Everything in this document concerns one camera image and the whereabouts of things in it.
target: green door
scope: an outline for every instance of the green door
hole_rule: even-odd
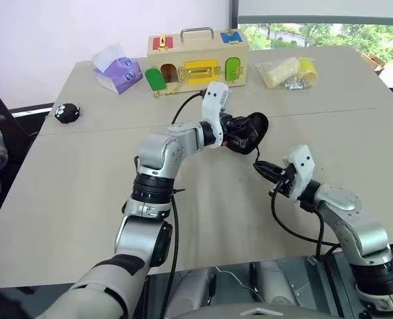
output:
[[[227,82],[233,82],[239,79],[239,73],[241,69],[241,61],[239,58],[233,57],[226,60],[224,67],[224,79]]]
[[[147,79],[152,91],[162,90],[167,87],[161,72],[159,72],[157,68],[148,68],[145,71],[145,78]]]

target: wooden toy box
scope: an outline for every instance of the wooden toy box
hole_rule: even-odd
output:
[[[141,66],[156,94],[202,90],[211,81],[239,86],[246,81],[248,51],[241,31],[185,29],[150,37],[148,57]]]

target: purple tissue box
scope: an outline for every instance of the purple tissue box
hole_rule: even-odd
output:
[[[137,61],[130,58],[118,58],[101,72],[94,69],[99,83],[108,90],[121,94],[142,78],[142,71]]]

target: yellow panel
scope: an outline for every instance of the yellow panel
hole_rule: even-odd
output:
[[[185,62],[185,74],[188,84],[204,84],[217,81],[218,75],[214,72],[217,60],[200,60]]]

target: tabletop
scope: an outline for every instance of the tabletop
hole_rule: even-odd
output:
[[[110,258],[137,144],[161,129],[39,136],[0,212],[0,287],[75,282]],[[301,143],[317,164],[314,178],[355,192],[393,243],[393,107],[270,117],[260,159],[281,165]],[[178,270],[314,253],[274,222],[272,184],[252,168],[254,158],[218,148],[183,162],[175,182],[186,189],[176,195]],[[317,238],[313,214],[282,196],[277,212],[293,230]],[[325,238],[336,241],[328,227]],[[169,271],[171,257],[151,274]]]
[[[309,90],[267,90],[255,64],[292,56],[310,56],[319,73],[319,81]],[[144,58],[138,59],[143,70]],[[310,47],[251,52],[245,86],[232,88],[227,112],[248,115],[264,112],[266,116],[314,114],[342,110],[393,107],[393,94],[371,69],[362,63],[360,54],[351,47]],[[40,135],[116,130],[165,125],[179,106],[193,92],[153,97],[145,79],[119,96],[99,85],[90,61],[79,62],[72,69],[55,106],[74,103],[81,115],[74,125],[65,126],[48,118]],[[201,117],[201,102],[191,101],[179,120]]]

